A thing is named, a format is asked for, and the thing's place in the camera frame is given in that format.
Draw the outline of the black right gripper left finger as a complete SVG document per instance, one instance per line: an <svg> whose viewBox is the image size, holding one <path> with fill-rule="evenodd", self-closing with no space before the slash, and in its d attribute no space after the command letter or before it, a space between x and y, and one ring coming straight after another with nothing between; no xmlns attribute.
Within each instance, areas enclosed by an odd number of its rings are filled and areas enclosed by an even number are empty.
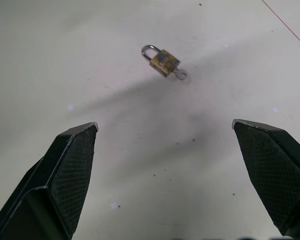
<svg viewBox="0 0 300 240"><path fill-rule="evenodd" d="M56 136L0 211L0 240L70 240L80 220L93 166L96 122Z"/></svg>

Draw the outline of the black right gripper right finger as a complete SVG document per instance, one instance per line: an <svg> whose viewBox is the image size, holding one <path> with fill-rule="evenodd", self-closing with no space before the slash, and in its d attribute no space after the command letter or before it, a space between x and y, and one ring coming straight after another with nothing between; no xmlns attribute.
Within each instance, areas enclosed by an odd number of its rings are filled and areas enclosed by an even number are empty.
<svg viewBox="0 0 300 240"><path fill-rule="evenodd" d="M300 144L285 130L234 119L242 157L260 200L283 236L300 238Z"/></svg>

